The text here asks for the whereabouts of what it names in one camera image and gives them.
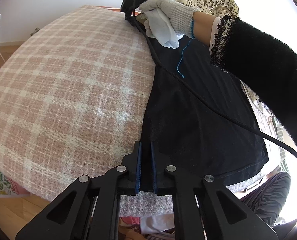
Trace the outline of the right forearm black fuzzy sleeve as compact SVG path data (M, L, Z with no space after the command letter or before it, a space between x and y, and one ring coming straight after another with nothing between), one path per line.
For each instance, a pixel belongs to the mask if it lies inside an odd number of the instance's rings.
M212 47L213 64L250 87L297 146L297 54L239 18L193 14L193 35Z

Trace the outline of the right hand grey glove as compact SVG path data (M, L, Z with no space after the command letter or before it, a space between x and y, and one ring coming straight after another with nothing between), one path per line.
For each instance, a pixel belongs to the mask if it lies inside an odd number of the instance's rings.
M139 9L146 16L146 35L163 47L176 49L183 36L194 38L193 15L200 10L174 0L148 0Z

